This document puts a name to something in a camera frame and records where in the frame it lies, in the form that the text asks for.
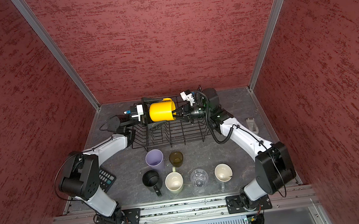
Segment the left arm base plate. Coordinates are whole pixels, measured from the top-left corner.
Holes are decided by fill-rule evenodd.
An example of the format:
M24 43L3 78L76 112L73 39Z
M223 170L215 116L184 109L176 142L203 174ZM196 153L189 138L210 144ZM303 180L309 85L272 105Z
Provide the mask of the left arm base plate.
M121 218L107 218L103 217L99 214L94 216L94 223L95 224L139 224L140 222L140 208L132 208L122 210L122 217Z

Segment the yellow mug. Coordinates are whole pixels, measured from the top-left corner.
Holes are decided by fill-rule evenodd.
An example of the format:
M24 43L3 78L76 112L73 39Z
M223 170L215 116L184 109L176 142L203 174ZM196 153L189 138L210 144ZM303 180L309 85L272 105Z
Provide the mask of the yellow mug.
M149 116L153 122L174 121L176 110L175 103L171 98L164 98L162 101L153 103L149 107Z

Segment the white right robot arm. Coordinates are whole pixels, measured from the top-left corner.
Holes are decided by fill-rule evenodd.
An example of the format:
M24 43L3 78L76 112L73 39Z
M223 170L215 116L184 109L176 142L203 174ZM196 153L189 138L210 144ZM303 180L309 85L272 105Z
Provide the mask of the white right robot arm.
M261 138L225 110L215 89L181 92L186 104L173 111L173 118L184 122L203 119L214 141L225 144L232 140L255 162L256 177L241 189L245 203L254 203L272 195L296 177L289 151L282 142Z

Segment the teal green cup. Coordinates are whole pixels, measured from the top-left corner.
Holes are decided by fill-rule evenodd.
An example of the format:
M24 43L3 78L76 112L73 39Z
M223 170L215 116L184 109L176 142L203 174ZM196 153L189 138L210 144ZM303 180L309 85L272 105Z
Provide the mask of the teal green cup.
M167 121L159 121L148 124L148 128L152 131L160 128L162 125L166 124Z

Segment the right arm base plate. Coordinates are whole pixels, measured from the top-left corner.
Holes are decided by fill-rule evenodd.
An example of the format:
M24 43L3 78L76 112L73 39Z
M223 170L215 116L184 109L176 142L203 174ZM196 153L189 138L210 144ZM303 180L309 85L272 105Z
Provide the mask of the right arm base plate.
M229 214L255 212L272 209L272 203L268 195L256 201L249 201L244 194L227 196L225 198Z

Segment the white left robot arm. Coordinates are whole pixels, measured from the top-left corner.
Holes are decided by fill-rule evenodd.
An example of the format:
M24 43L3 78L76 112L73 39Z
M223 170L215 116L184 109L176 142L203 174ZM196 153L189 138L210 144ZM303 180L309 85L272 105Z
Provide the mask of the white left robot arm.
M134 142L133 126L151 123L149 106L162 101L161 98L143 98L123 114L109 118L104 125L112 136L90 149L71 153L61 168L58 190L84 202L106 220L122 217L121 207L100 186L100 167Z

